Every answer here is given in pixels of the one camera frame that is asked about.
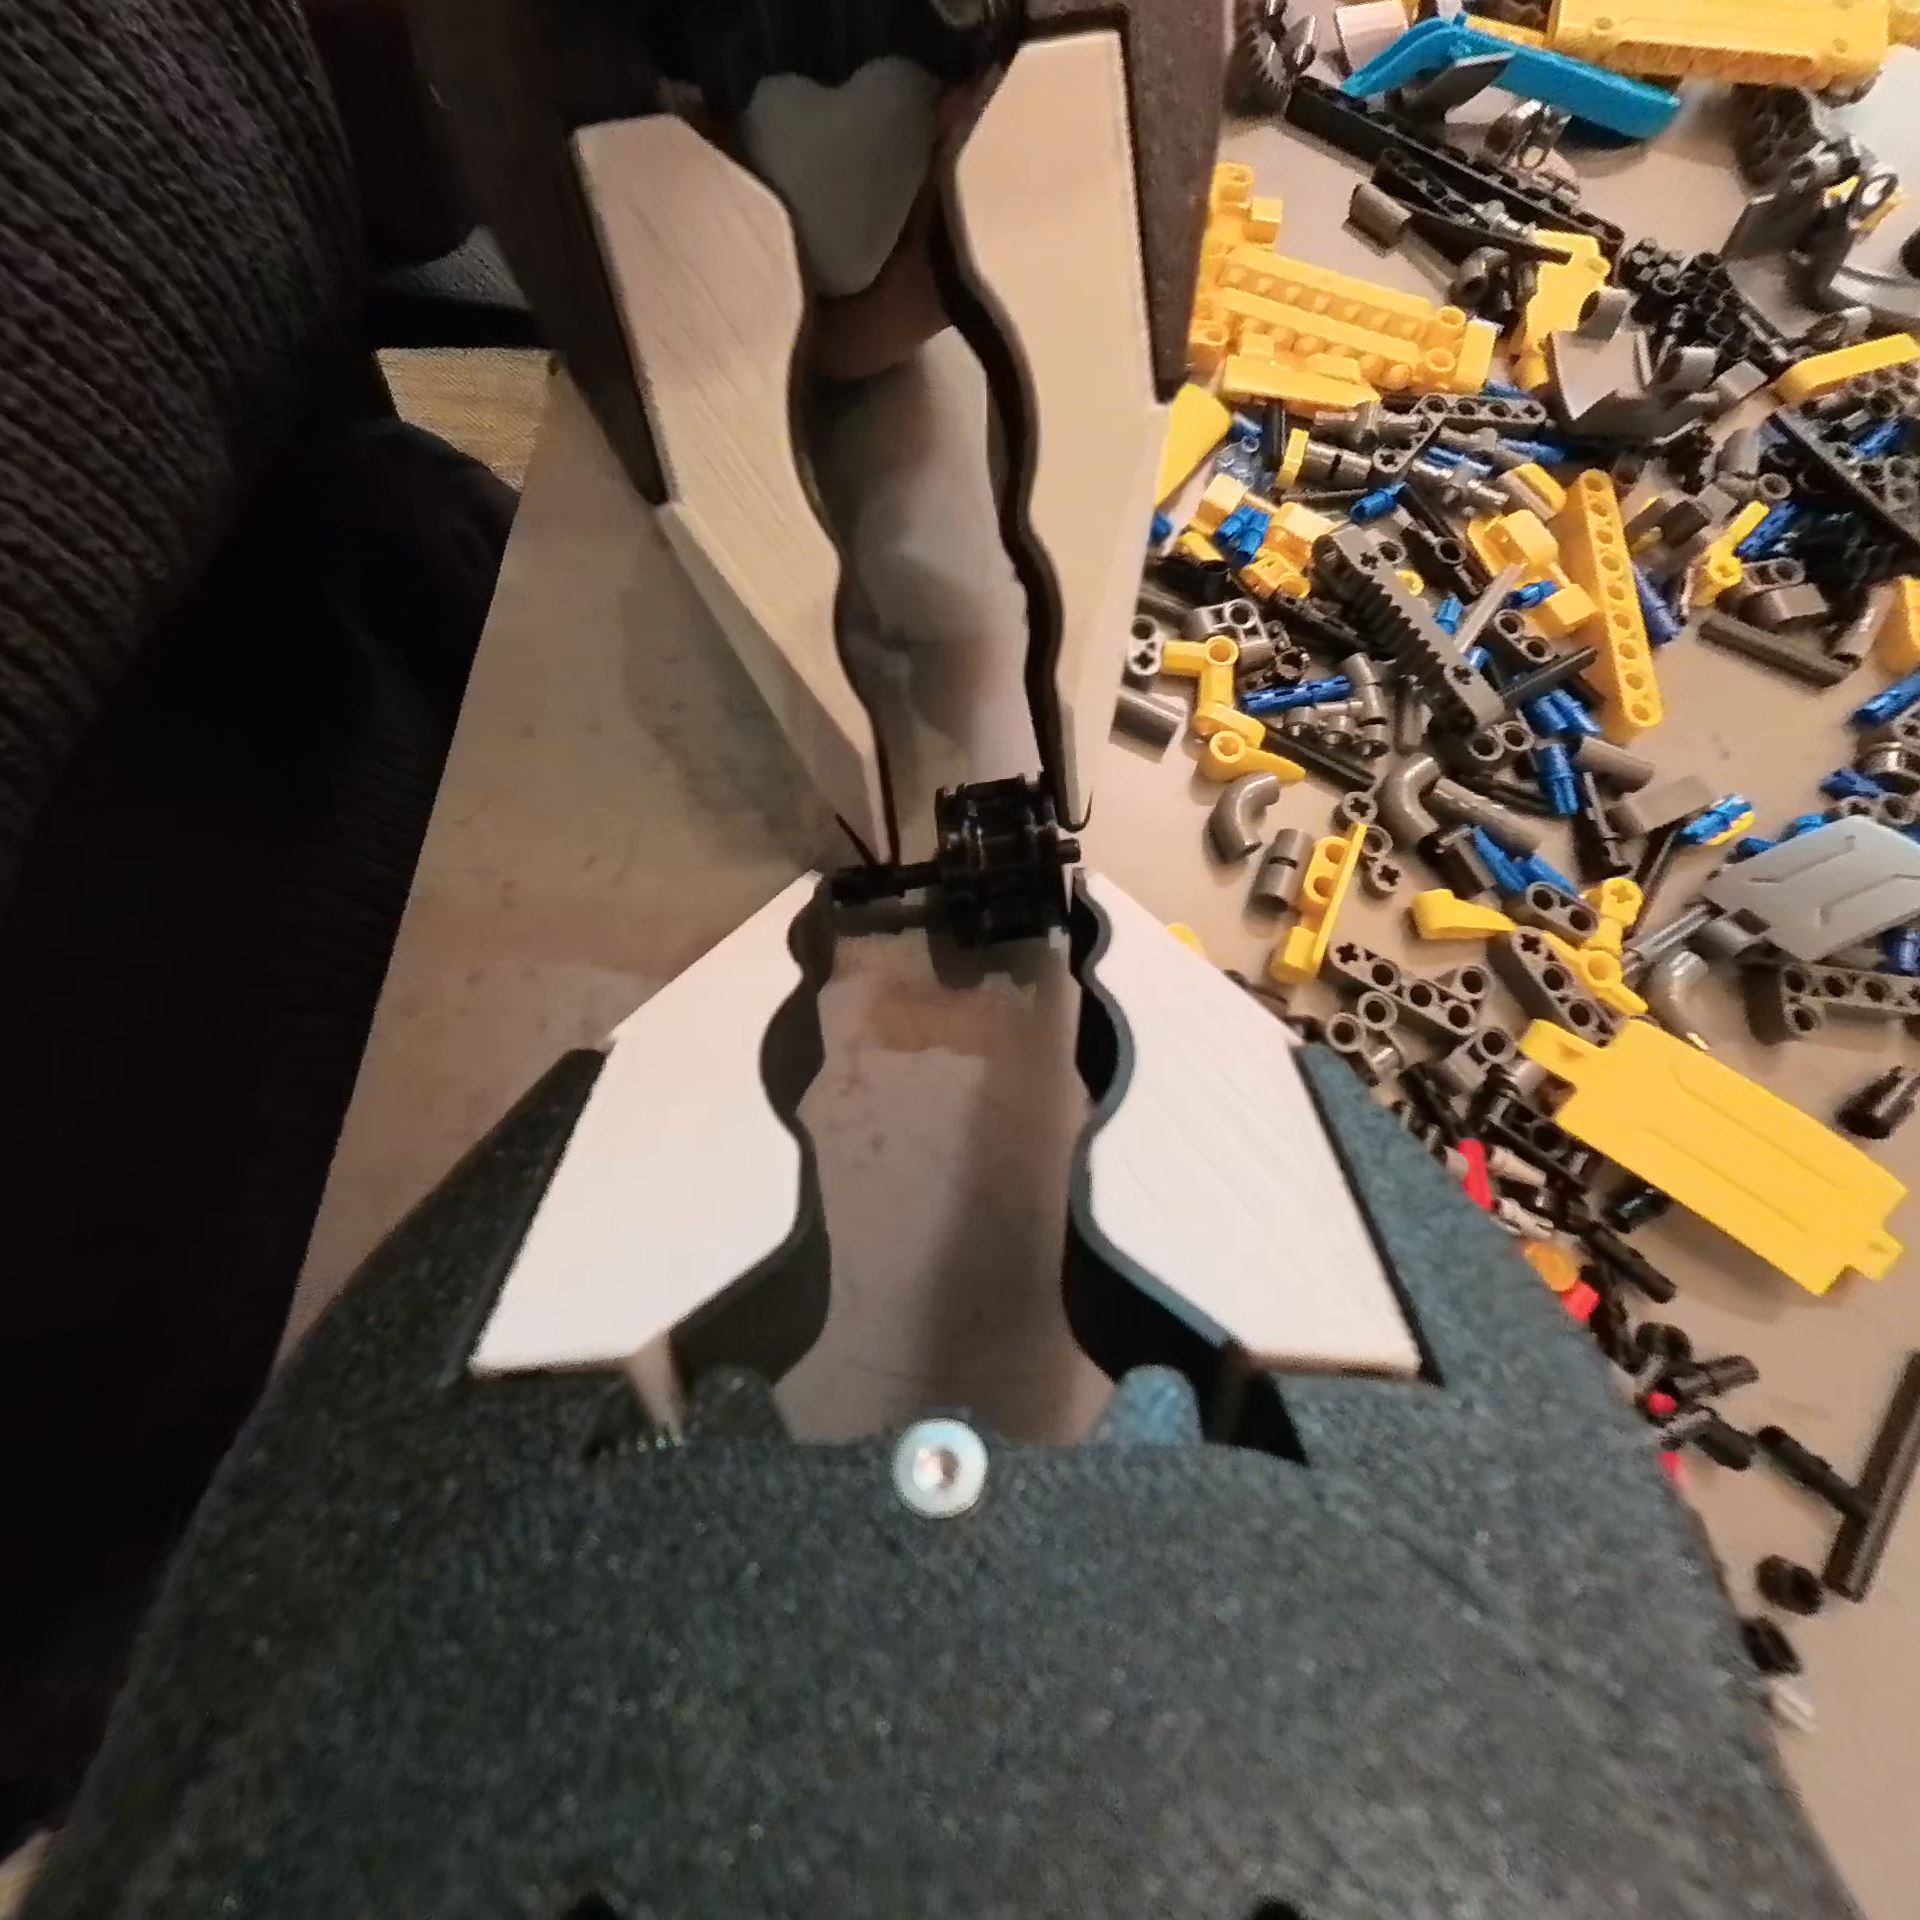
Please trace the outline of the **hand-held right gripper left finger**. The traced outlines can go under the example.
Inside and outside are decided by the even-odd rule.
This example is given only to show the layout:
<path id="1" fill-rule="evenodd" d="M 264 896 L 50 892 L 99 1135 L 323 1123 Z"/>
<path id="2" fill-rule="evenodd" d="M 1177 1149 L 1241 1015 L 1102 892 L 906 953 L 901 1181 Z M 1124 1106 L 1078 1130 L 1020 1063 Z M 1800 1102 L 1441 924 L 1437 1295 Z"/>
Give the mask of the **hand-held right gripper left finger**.
<path id="1" fill-rule="evenodd" d="M 805 872 L 609 1035 L 471 1377 L 623 1372 L 663 1353 L 675 1411 L 742 1368 L 815 1348 L 832 1243 L 803 1102 L 828 1061 L 834 916 Z"/>

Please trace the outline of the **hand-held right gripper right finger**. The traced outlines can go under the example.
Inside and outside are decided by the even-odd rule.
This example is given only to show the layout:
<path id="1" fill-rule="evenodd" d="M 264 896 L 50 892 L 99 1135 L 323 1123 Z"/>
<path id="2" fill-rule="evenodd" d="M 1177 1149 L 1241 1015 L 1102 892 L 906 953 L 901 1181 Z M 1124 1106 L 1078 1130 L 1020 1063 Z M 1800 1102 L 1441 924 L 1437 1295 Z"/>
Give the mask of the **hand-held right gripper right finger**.
<path id="1" fill-rule="evenodd" d="M 1120 1384 L 1163 1368 L 1217 1445 L 1292 1445 L 1281 1377 L 1412 1379 L 1421 1348 L 1348 1166 L 1264 1004 L 1119 884 L 1078 870 L 1062 1298 Z"/>

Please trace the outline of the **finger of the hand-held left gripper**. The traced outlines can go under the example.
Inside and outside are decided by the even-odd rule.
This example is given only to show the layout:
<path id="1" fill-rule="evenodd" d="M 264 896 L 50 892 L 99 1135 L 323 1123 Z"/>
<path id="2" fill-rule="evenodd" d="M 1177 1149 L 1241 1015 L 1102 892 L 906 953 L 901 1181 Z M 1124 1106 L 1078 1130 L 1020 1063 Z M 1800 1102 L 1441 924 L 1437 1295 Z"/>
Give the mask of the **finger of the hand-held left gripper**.
<path id="1" fill-rule="evenodd" d="M 842 648 L 842 560 L 796 442 L 810 292 L 789 209 L 681 116 L 574 135 L 663 475 L 663 534 L 832 815 L 899 852 Z"/>
<path id="2" fill-rule="evenodd" d="M 993 507 L 1043 779 L 1080 830 L 1163 438 L 1120 31 L 1023 42 L 948 150 L 942 194 L 948 312 L 1000 423 Z"/>

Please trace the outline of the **black toy axle pin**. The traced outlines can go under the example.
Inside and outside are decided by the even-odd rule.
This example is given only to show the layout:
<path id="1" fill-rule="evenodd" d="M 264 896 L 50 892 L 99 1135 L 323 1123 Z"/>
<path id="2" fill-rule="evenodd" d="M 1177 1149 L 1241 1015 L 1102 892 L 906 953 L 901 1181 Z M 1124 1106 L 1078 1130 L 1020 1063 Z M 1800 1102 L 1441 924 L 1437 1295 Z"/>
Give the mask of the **black toy axle pin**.
<path id="1" fill-rule="evenodd" d="M 1069 834 L 1016 837 L 948 837 L 929 861 L 895 866 L 852 866 L 832 876 L 838 904 L 877 904 L 911 892 L 938 892 L 948 908 L 987 910 L 1035 900 L 1052 886 L 1052 876 L 1080 861 L 1080 843 Z"/>

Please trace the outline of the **person's left hand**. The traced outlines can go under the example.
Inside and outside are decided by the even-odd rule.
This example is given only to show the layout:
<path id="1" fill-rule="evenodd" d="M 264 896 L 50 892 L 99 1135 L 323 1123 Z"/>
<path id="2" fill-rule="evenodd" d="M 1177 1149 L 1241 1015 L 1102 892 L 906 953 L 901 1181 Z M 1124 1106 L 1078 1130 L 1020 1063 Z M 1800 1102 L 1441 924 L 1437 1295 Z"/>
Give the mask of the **person's left hand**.
<path id="1" fill-rule="evenodd" d="M 933 281 L 876 281 L 856 295 L 818 304 L 813 373 L 829 383 L 881 376 L 911 361 L 948 323 Z"/>

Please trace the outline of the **yellow toy beam assembly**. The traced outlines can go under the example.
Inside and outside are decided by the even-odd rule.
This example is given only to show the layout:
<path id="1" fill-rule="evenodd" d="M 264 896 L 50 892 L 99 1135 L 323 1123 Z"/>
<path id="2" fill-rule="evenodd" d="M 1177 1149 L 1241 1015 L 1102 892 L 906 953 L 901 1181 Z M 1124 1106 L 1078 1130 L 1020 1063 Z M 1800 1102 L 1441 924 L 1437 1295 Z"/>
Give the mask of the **yellow toy beam assembly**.
<path id="1" fill-rule="evenodd" d="M 1281 254 L 1281 216 L 1246 165 L 1217 161 L 1186 341 L 1195 385 L 1322 409 L 1486 386 L 1494 323 Z"/>

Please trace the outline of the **yellow toy panel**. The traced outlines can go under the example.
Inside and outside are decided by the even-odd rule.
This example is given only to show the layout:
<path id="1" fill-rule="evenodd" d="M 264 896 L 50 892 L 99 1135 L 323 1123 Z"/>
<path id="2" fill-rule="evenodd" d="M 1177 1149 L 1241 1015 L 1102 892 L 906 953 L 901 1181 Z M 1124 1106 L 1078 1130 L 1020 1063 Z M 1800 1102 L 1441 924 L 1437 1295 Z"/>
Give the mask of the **yellow toy panel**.
<path id="1" fill-rule="evenodd" d="M 1716 1054 L 1645 1019 L 1604 1045 L 1535 1019 L 1520 1051 L 1560 1085 L 1555 1123 L 1573 1140 L 1811 1295 L 1884 1281 L 1902 1258 L 1902 1181 Z"/>

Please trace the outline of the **blue curved toy beam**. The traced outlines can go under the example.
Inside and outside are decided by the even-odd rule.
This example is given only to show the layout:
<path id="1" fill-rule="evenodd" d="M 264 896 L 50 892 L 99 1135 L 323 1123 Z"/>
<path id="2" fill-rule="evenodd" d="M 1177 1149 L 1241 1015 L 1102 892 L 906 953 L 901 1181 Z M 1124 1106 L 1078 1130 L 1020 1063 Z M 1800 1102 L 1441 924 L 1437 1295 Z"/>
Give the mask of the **blue curved toy beam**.
<path id="1" fill-rule="evenodd" d="M 1493 60 L 1493 85 L 1541 101 L 1628 141 L 1658 140 L 1679 112 L 1679 96 L 1592 60 L 1553 53 L 1474 27 L 1464 16 L 1424 20 L 1344 79 L 1344 93 L 1374 101 L 1473 64 Z"/>

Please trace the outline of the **person's black knit sweater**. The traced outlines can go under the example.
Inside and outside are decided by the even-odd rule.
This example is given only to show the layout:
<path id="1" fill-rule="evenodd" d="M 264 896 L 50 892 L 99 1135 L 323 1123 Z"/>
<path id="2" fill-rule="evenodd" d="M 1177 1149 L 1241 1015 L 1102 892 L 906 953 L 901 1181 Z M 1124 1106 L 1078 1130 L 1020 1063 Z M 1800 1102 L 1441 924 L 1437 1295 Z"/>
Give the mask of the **person's black knit sweater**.
<path id="1" fill-rule="evenodd" d="M 399 418 L 394 6 L 6 6 L 6 1860 L 290 1311 L 515 491 Z"/>

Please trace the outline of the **pile of toy building pieces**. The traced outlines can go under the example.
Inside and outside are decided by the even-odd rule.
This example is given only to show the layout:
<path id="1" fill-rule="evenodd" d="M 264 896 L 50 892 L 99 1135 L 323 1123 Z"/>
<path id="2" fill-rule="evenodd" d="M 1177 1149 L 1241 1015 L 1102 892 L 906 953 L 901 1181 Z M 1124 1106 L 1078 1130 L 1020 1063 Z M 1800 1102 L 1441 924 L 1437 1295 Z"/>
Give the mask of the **pile of toy building pieces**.
<path id="1" fill-rule="evenodd" d="M 1459 16 L 1549 47 L 1549 8 L 1331 25 L 1348 77 Z M 1914 307 L 1852 263 L 1904 199 L 1860 103 L 1914 42 L 1852 88 L 1635 77 L 1682 106 L 1628 141 L 1493 60 L 1355 101 L 1313 70 L 1308 6 L 1233 16 L 1226 109 L 1363 165 L 1345 228 L 1451 268 L 1444 294 L 1363 281 L 1494 323 L 1494 367 L 1344 407 L 1186 376 L 1114 728 L 1195 742 L 1210 863 L 1278 932 L 1238 985 L 1494 1217 L 1666 1474 L 1749 1473 L 1726 1398 L 1761 1368 L 1628 1309 L 1677 1292 L 1650 1225 L 1741 1244 L 1573 1140 L 1520 1038 L 1645 1019 L 1783 1097 L 1789 1045 L 1914 1035 L 1914 918 L 1799 962 L 1701 899 L 1837 820 L 1914 841 Z M 1807 1708 L 1779 1615 L 1841 1598 L 1822 1572 L 1750 1575 L 1781 1715 Z"/>

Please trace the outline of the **grey toy panel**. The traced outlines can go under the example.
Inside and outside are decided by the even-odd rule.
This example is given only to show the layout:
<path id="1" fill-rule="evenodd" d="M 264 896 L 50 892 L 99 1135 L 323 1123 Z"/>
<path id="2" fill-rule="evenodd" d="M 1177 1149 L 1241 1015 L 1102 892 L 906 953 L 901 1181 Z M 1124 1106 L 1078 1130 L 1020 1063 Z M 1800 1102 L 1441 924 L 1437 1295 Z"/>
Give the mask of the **grey toy panel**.
<path id="1" fill-rule="evenodd" d="M 1790 958 L 1823 962 L 1914 918 L 1917 846 L 1878 820 L 1846 818 L 1723 868 L 1701 899 L 1746 914 Z"/>

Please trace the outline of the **black T-shaped toy piece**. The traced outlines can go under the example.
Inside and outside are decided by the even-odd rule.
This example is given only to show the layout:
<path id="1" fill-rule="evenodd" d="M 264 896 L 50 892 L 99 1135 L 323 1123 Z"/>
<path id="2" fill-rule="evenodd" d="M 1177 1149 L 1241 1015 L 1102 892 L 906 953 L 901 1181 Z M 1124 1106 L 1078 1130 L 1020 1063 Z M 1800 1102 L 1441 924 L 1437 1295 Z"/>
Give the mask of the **black T-shaped toy piece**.
<path id="1" fill-rule="evenodd" d="M 1884 1565 L 1917 1473 L 1917 1352 L 1900 1365 L 1854 1481 L 1783 1426 L 1761 1426 L 1759 1453 L 1789 1486 L 1833 1513 L 1837 1532 L 1822 1584 L 1849 1603 L 1865 1602 Z"/>

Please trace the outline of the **long yellow toy frame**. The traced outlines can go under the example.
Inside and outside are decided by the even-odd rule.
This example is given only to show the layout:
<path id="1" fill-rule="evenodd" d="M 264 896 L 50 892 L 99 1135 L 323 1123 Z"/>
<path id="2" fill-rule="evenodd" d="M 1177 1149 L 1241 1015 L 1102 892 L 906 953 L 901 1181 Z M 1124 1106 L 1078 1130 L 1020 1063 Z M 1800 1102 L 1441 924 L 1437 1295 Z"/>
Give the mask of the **long yellow toy frame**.
<path id="1" fill-rule="evenodd" d="M 1912 46 L 1917 3 L 1553 3 L 1555 53 L 1626 77 L 1830 92 Z"/>

